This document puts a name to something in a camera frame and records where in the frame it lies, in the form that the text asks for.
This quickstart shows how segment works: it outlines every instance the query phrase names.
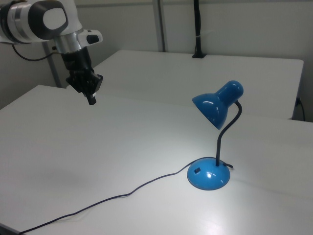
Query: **lamp switch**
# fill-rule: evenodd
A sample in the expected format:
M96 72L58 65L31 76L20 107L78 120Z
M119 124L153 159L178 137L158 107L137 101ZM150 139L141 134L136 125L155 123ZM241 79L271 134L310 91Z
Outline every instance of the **lamp switch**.
M201 171L200 167L198 167L197 169L195 169L195 174L198 174Z

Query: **white wall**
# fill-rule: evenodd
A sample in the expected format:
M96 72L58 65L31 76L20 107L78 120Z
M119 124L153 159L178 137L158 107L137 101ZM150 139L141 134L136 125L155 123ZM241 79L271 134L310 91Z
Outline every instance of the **white wall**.
M193 53L192 1L164 2L169 52ZM209 54L304 60L298 95L313 122L313 2L200 4L202 50ZM296 118L302 119L297 108Z
M16 46L16 49L27 58L45 56L40 43ZM56 86L47 60L23 60L11 45L0 44L0 109L37 85Z

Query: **lamp shade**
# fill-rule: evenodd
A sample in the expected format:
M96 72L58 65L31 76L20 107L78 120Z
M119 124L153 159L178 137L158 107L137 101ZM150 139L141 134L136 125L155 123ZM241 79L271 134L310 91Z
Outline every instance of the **lamp shade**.
M237 81L229 81L216 93L201 94L192 99L201 113L219 130L224 125L228 108L244 93Z

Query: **blue desk lamp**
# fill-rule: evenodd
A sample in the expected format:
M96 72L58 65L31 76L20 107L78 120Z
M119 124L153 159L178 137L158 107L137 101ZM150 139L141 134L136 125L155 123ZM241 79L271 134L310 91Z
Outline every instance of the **blue desk lamp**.
M243 93L244 89L239 82L229 81L214 94L201 94L192 99L201 113L219 130L226 120L228 108L235 103L239 109L235 118L221 131L218 137L216 158L200 159L190 165L187 177L196 188L216 190L229 181L228 167L233 168L233 166L220 160L221 139L241 115L242 107L238 99Z

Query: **lamp base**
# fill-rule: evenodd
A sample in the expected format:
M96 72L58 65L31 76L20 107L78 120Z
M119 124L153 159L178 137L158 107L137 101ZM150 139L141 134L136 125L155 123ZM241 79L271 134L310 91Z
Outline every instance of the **lamp base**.
M187 171L189 182L202 190L216 190L225 186L230 178L230 172L224 162L215 166L215 158L205 158L195 161Z

